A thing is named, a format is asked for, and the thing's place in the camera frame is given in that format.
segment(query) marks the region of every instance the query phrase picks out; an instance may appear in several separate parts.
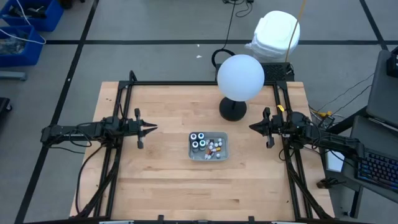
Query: white spherical lamp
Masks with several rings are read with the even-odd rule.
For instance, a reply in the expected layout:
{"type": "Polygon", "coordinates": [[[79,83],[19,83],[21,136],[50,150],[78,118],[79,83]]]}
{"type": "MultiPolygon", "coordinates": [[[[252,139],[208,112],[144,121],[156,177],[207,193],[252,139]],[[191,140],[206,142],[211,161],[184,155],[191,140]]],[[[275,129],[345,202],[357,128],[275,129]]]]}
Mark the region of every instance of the white spherical lamp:
{"type": "Polygon", "coordinates": [[[228,121],[242,119],[245,101],[260,92],[265,78],[261,64],[252,56],[234,55],[225,60],[217,74],[218,88],[225,96],[220,103],[221,116],[228,121]]]}

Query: lamp base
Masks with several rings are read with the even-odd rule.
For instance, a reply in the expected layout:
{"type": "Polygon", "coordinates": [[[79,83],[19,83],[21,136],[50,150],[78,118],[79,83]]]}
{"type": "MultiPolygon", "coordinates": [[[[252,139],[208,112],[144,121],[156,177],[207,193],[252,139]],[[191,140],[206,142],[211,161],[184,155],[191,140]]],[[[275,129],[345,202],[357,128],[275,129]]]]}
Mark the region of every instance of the lamp base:
{"type": "Polygon", "coordinates": [[[246,114],[245,102],[237,102],[224,97],[220,102],[220,115],[227,121],[239,121],[246,114]]]}

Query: white lamp shade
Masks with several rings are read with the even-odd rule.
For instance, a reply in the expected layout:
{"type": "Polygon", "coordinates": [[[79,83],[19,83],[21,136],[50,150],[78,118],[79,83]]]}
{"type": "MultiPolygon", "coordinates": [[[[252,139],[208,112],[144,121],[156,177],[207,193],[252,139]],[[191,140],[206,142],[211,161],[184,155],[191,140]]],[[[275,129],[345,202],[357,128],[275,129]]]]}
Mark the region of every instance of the white lamp shade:
{"type": "Polygon", "coordinates": [[[255,97],[263,87],[264,80],[261,64],[248,55],[234,55],[225,60],[217,76],[220,91],[234,101],[246,101],[255,97]]]}

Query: wooden tabletop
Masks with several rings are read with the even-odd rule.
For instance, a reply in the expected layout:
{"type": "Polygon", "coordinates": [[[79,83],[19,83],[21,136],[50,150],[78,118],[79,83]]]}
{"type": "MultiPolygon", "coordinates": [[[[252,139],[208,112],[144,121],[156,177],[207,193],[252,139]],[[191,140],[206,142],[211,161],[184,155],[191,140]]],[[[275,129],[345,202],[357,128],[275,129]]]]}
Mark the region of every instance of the wooden tabletop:
{"type": "MultiPolygon", "coordinates": [[[[94,121],[111,116],[117,82],[104,82],[94,121]]],[[[294,111],[310,117],[303,83],[288,83],[294,111]]],[[[276,114],[274,92],[265,86],[247,101],[241,121],[224,120],[218,111],[223,95],[217,86],[134,86],[129,118],[140,108],[141,118],[159,126],[137,148],[137,138],[124,138],[112,219],[155,220],[294,220],[285,163],[278,158],[281,138],[266,148],[267,138],[249,129],[262,119],[266,106],[276,114]],[[229,159],[197,162],[188,157],[188,134],[193,131],[223,131],[228,134],[229,159]]],[[[97,147],[86,150],[87,158],[97,147]]],[[[87,163],[81,176],[80,207],[98,187],[105,150],[87,163]]],[[[328,190],[316,183],[325,177],[320,156],[301,150],[307,185],[325,211],[334,216],[328,190]]],[[[297,188],[302,205],[302,194],[297,188]]],[[[106,203],[108,193],[104,194],[106,203]]],[[[304,217],[303,205],[300,206],[304,217]]],[[[72,206],[71,215],[76,213],[72,206]]]]}

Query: blue bin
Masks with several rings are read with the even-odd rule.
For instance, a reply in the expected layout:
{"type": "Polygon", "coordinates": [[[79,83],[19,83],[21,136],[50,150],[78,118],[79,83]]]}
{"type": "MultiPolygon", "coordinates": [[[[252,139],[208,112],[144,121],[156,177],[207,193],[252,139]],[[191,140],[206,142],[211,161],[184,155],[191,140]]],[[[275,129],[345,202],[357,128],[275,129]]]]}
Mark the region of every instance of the blue bin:
{"type": "MultiPolygon", "coordinates": [[[[35,27],[36,30],[39,31],[54,31],[58,21],[60,20],[63,9],[61,5],[58,3],[57,0],[19,0],[22,7],[26,2],[34,2],[34,3],[41,3],[47,6],[47,10],[45,15],[47,16],[46,19],[39,19],[39,18],[29,18],[28,20],[32,26],[35,27]]],[[[11,17],[8,16],[8,12],[11,6],[19,7],[18,2],[16,0],[8,0],[6,5],[0,11],[0,18],[4,19],[10,26],[23,26],[28,25],[23,17],[11,17]]]]}
{"type": "MultiPolygon", "coordinates": [[[[18,34],[23,31],[29,34],[29,40],[43,42],[43,39],[32,26],[0,27],[0,29],[4,30],[8,34],[18,34]]],[[[6,38],[9,38],[9,36],[0,32],[0,39],[6,38]]],[[[0,55],[0,67],[35,65],[39,60],[42,48],[42,44],[26,42],[25,48],[22,53],[0,55]]]]}

